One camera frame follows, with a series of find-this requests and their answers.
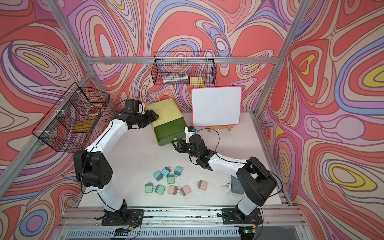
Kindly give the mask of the yellow green drawer cabinet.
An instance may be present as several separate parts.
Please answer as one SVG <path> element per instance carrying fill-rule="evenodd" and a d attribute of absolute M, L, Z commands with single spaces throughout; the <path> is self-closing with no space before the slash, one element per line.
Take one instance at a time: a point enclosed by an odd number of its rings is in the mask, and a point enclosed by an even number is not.
<path fill-rule="evenodd" d="M 173 99 L 166 99 L 147 105 L 145 110 L 153 110 L 159 116 L 156 121 L 151 123 L 153 129 L 183 117 L 180 109 Z"/>

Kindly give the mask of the blue plug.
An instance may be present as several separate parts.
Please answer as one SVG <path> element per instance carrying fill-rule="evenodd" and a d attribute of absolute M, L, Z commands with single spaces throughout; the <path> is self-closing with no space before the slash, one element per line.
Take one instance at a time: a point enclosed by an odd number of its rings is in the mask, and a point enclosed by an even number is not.
<path fill-rule="evenodd" d="M 171 169 L 169 167 L 164 167 L 161 171 L 161 174 L 165 177 L 167 177 L 171 173 Z"/>
<path fill-rule="evenodd" d="M 182 173 L 183 173 L 183 168 L 182 167 L 180 167 L 180 166 L 177 166 L 175 169 L 174 169 L 174 174 L 176 175 L 176 176 L 178 176 L 178 177 L 180 177 L 181 175 L 182 175 Z"/>
<path fill-rule="evenodd" d="M 160 172 L 160 171 L 156 171 L 154 174 L 153 174 L 153 177 L 157 180 L 157 181 L 160 181 L 164 175 Z"/>

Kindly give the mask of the green top drawer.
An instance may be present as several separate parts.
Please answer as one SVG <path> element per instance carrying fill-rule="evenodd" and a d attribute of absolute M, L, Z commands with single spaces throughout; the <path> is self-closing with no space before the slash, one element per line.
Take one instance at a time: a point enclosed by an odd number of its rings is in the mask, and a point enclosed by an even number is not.
<path fill-rule="evenodd" d="M 187 124 L 184 118 L 178 118 L 167 123 L 152 124 L 159 146 L 170 144 L 173 140 L 186 137 L 185 128 Z"/>

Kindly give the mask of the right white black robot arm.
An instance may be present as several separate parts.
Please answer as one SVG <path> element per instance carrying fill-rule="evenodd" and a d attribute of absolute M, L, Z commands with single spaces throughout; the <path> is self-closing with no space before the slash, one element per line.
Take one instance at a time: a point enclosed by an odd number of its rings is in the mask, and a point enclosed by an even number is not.
<path fill-rule="evenodd" d="M 223 209 L 224 224 L 245 224 L 262 213 L 261 208 L 278 186 L 277 178 L 255 157 L 247 160 L 231 159 L 208 149 L 200 135 L 188 140 L 173 140 L 178 153 L 196 158 L 195 165 L 212 172 L 221 172 L 236 178 L 244 196 L 233 209 Z"/>

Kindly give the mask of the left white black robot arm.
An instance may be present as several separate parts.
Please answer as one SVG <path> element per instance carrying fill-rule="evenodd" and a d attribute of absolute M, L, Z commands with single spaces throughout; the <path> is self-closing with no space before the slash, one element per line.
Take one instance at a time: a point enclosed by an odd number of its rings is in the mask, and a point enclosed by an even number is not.
<path fill-rule="evenodd" d="M 108 162 L 115 144 L 128 131 L 137 126 L 143 129 L 159 119 L 153 110 L 143 113 L 119 113 L 103 133 L 85 150 L 74 153 L 77 181 L 89 188 L 84 195 L 95 192 L 104 205 L 103 226 L 137 224 L 135 215 L 127 208 L 126 201 L 120 197 L 112 183 L 113 169 Z"/>

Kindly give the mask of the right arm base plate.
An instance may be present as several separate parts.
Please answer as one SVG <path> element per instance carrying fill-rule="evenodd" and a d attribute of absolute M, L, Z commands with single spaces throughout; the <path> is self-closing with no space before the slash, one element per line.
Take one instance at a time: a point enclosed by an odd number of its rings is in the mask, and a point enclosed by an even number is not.
<path fill-rule="evenodd" d="M 224 225 L 260 225 L 264 223 L 261 209 L 254 209 L 249 215 L 243 214 L 238 209 L 222 209 L 218 217 L 223 219 Z"/>

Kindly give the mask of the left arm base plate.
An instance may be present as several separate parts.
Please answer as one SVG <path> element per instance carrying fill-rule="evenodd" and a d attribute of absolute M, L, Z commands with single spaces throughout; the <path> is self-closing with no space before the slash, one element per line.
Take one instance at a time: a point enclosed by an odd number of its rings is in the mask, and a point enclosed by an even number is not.
<path fill-rule="evenodd" d="M 139 226 L 143 222 L 144 210 L 121 210 L 110 212 L 104 210 L 105 215 L 100 218 L 102 226 Z"/>

